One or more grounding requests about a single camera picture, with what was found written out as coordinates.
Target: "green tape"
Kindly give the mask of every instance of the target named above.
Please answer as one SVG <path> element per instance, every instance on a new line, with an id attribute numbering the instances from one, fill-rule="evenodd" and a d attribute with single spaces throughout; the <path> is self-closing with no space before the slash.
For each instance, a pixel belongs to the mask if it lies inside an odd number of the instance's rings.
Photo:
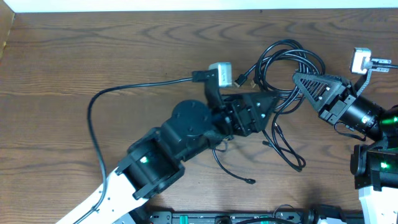
<path id="1" fill-rule="evenodd" d="M 189 224 L 188 223 L 188 215 L 181 215 L 180 216 L 180 224 Z"/>
<path id="2" fill-rule="evenodd" d="M 260 218 L 268 218 L 268 215 L 260 216 Z M 269 224 L 269 221 L 261 221 L 260 224 Z"/>

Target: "brown tabletop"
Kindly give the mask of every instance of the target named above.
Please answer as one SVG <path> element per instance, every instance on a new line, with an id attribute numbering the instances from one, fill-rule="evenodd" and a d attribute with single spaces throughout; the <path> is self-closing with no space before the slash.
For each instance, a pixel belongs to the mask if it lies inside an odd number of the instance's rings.
<path id="1" fill-rule="evenodd" d="M 189 77 L 214 62 L 231 62 L 236 78 L 281 39 L 316 52 L 326 72 L 351 79 L 354 47 L 398 63 L 398 10 L 280 10 L 17 14 L 0 64 L 1 223 L 54 223 L 101 184 L 86 125 L 90 98 L 103 88 Z M 293 62 L 271 66 L 268 81 L 291 88 Z M 364 96 L 397 104 L 398 72 L 374 73 Z M 258 91 L 249 81 L 224 93 Z M 102 96 L 93 122 L 108 172 L 126 149 L 160 126 L 186 99 L 205 100 L 203 85 L 124 90 Z M 176 211 L 265 211 L 282 203 L 361 209 L 349 156 L 355 139 L 336 134 L 308 102 L 279 124 L 307 160 L 301 173 L 262 145 L 264 136 L 236 138 L 220 154 L 184 163 L 185 175 L 149 204 Z"/>

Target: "white arm segment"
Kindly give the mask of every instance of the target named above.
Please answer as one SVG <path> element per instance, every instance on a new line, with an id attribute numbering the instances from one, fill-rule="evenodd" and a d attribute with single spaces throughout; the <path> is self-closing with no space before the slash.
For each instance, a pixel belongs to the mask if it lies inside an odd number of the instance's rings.
<path id="1" fill-rule="evenodd" d="M 132 195 L 136 189 L 131 185 L 124 174 L 116 175 L 115 171 L 116 169 L 113 170 L 107 178 L 108 190 L 106 191 L 105 199 L 99 206 L 99 211 L 93 212 L 84 219 L 81 224 L 112 224 L 127 212 L 140 207 L 148 201 L 148 199 L 144 198 L 140 198 L 139 200 L 134 199 Z M 77 221 L 98 202 L 101 197 L 102 189 L 103 185 L 101 184 L 94 193 L 70 213 L 65 215 L 57 224 L 72 224 Z"/>
<path id="2" fill-rule="evenodd" d="M 359 190 L 365 224 L 395 224 L 398 213 L 398 189 L 382 187 L 374 191 L 373 186 Z"/>

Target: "white wall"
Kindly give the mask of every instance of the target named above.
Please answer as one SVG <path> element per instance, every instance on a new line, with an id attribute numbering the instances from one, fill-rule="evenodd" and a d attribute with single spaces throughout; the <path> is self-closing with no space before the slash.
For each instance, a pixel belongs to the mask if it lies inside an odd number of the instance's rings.
<path id="1" fill-rule="evenodd" d="M 398 7 L 398 0 L 4 0 L 14 12 Z"/>

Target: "wooden table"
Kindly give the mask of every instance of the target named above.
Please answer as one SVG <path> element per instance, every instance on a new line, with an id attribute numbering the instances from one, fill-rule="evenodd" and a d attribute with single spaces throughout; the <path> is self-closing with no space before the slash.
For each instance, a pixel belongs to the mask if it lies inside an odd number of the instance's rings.
<path id="1" fill-rule="evenodd" d="M 54 223 L 101 183 L 86 125 L 90 98 L 103 88 L 189 77 L 214 62 L 234 77 L 281 39 L 319 54 L 330 74 L 349 74 L 354 47 L 398 62 L 398 9 L 18 14 L 0 65 L 1 223 Z M 269 82 L 292 87 L 295 63 L 277 62 Z M 398 73 L 374 73 L 364 95 L 390 108 Z M 249 83 L 225 93 L 257 91 Z M 140 88 L 102 96 L 93 122 L 108 171 L 126 149 L 159 126 L 185 99 L 205 100 L 198 83 Z M 279 124 L 307 160 L 291 169 L 261 134 L 236 138 L 220 154 L 226 175 L 205 151 L 185 175 L 150 200 L 178 211 L 264 211 L 282 203 L 361 209 L 349 155 L 360 142 L 336 134 L 305 102 Z"/>

